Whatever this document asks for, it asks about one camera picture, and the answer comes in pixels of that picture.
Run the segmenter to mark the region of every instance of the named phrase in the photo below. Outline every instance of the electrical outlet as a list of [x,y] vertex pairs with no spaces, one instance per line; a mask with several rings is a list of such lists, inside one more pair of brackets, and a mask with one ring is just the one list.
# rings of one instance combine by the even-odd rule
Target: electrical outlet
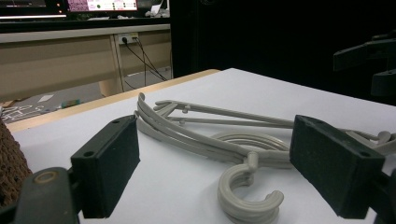
[[128,44],[132,44],[132,43],[136,42],[136,40],[134,40],[134,38],[138,38],[138,37],[139,36],[137,33],[119,34],[120,45],[124,44],[124,42],[122,41],[123,38],[126,38]]

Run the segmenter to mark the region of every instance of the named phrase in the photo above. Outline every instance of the floor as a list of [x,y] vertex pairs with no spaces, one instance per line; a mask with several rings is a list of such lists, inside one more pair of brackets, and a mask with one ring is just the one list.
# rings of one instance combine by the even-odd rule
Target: floor
[[[157,71],[166,79],[172,78],[170,67],[158,68]],[[128,75],[125,78],[125,91],[136,90],[145,86],[162,82],[150,71]],[[13,105],[3,108],[1,119],[4,123],[12,123],[38,115],[50,113],[63,107],[84,104],[104,98],[98,83],[78,86],[61,91],[47,92],[37,96],[16,101]]]

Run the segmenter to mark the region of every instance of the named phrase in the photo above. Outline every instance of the curved hook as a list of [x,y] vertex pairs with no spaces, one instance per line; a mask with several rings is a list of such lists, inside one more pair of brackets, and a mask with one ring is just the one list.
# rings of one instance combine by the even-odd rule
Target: curved hook
[[261,202],[247,202],[233,194],[233,189],[253,183],[253,174],[258,169],[258,164],[258,153],[249,152],[245,163],[231,167],[220,178],[219,204],[233,223],[270,223],[279,213],[284,196],[278,190],[268,194]]

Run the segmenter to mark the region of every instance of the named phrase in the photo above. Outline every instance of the wooden table edge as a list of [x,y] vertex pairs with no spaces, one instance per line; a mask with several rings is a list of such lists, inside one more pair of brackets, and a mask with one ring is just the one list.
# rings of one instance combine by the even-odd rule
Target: wooden table edge
[[167,80],[165,82],[160,82],[160,83],[157,83],[154,85],[140,88],[138,90],[123,92],[120,94],[108,96],[103,99],[91,101],[91,102],[88,102],[88,103],[85,103],[82,105],[75,105],[72,107],[68,107],[66,109],[57,110],[57,111],[54,111],[54,112],[51,112],[48,114],[44,114],[44,115],[40,115],[37,117],[32,117],[29,119],[12,122],[12,123],[6,124],[6,126],[9,129],[9,131],[12,133],[23,131],[23,130],[34,128],[36,126],[39,126],[39,125],[42,125],[45,123],[49,123],[49,122],[58,120],[58,119],[63,119],[63,118],[66,118],[66,117],[69,117],[72,115],[76,115],[81,112],[92,110],[92,109],[95,109],[100,106],[109,105],[109,104],[113,104],[113,103],[116,103],[121,100],[126,100],[126,99],[129,99],[132,97],[136,97],[140,92],[145,93],[145,92],[151,92],[151,91],[158,91],[158,90],[161,90],[161,89],[164,89],[167,87],[175,86],[177,84],[181,84],[181,83],[184,83],[187,81],[194,80],[199,77],[205,77],[208,75],[212,75],[217,72],[219,72],[219,70],[217,70],[217,69],[208,69],[208,70],[194,73],[191,75],[187,75],[184,77],[173,78],[171,80]]

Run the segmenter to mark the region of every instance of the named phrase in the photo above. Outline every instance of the screw hole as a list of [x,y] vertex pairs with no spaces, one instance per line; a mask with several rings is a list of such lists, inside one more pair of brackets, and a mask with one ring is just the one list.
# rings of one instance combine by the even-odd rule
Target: screw hole
[[92,151],[86,152],[84,153],[85,157],[90,157],[91,155],[93,155],[94,153]]
[[35,177],[35,182],[37,184],[45,184],[57,177],[58,173],[55,171],[47,171]]

